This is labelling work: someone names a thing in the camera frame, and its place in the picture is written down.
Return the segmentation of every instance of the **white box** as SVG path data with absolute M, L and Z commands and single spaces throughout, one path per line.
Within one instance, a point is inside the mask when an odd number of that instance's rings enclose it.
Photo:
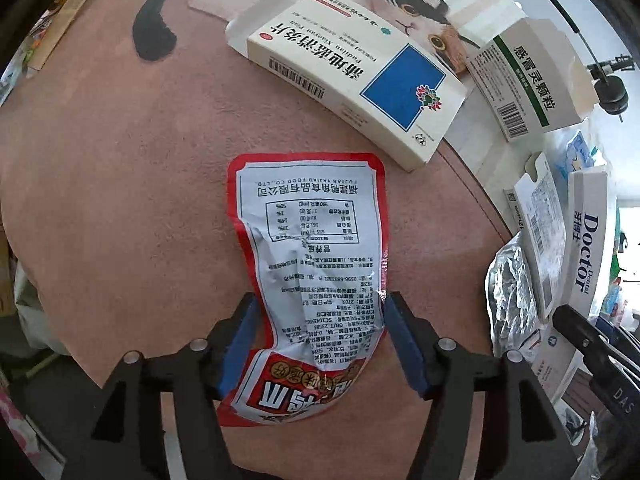
M 227 41 L 343 118 L 405 170 L 430 160 L 465 86 L 414 40 L 351 0 L 291 1 L 263 0 L 247 10 L 227 27 Z M 265 22 L 269 6 L 278 12 Z M 251 25 L 252 16 L 258 23 Z
M 507 140 L 580 123 L 598 97 L 551 20 L 522 18 L 466 60 Z
M 554 308 L 568 304 L 587 317 L 594 298 L 599 309 L 609 285 L 615 198 L 609 192 L 606 167 L 569 174 L 569 213 L 560 287 Z M 597 288 L 601 289 L 600 294 L 596 294 Z M 532 368 L 552 402 L 562 396 L 563 385 L 571 380 L 580 363 L 580 359 L 574 358 L 575 353 L 575 347 L 549 323 Z
M 525 171 L 513 189 L 504 192 L 524 234 L 524 252 L 531 271 L 538 315 L 545 322 L 560 280 L 564 221 L 545 154 L 532 155 Z

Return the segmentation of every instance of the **barcode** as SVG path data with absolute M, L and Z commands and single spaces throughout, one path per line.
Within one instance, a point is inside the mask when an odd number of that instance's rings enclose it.
M 518 110 L 516 103 L 511 102 L 504 106 L 500 106 L 498 108 L 498 113 L 509 131 L 510 137 L 519 137 L 529 133 L 527 125 L 524 123 L 524 119 L 520 115 L 520 110 Z
M 530 216 L 529 221 L 531 222 L 531 228 L 533 229 L 533 237 L 536 240 L 536 245 L 538 246 L 538 252 L 540 254 L 545 253 L 545 246 L 542 243 L 542 233 L 540 232 L 540 226 L 538 225 L 538 217 L 536 215 Z
M 303 90 L 309 92 L 313 97 L 317 97 L 318 99 L 322 99 L 324 95 L 324 88 L 322 88 L 319 84 L 316 84 L 312 81 L 309 81 L 304 76 L 301 76 L 298 72 L 293 70 L 291 67 L 276 61 L 273 57 L 269 58 L 269 68 L 271 70 L 275 70 L 276 72 L 282 74 L 284 77 L 293 81 L 296 85 L 298 85 Z

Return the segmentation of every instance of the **blue square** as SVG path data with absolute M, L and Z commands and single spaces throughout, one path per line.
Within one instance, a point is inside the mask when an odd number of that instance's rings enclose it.
M 441 69 L 408 44 L 360 95 L 407 132 L 421 112 L 416 88 L 425 85 L 435 90 L 444 77 Z

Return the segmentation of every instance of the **red label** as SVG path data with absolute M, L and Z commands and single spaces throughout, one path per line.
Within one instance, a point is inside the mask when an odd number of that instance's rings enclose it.
M 326 2 L 324 0 L 315 0 L 316 2 L 326 5 L 327 7 L 331 7 L 333 10 L 337 10 L 338 12 L 340 12 L 340 14 L 344 14 L 347 17 L 351 17 L 351 15 L 346 12 L 345 10 L 342 10 L 340 7 L 336 7 L 335 5 L 330 4 L 329 2 Z
M 273 353 L 269 356 L 247 405 L 288 417 L 284 422 L 312 404 L 327 404 L 340 397 L 358 376 L 364 359 L 354 361 L 344 370 L 323 372 L 317 367 Z

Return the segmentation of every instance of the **snack bag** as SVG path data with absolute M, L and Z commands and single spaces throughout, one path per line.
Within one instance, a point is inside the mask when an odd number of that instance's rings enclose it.
M 220 423 L 315 415 L 347 391 L 383 333 L 384 167 L 369 153 L 240 155 L 228 168 L 228 214 L 266 343 L 218 407 Z

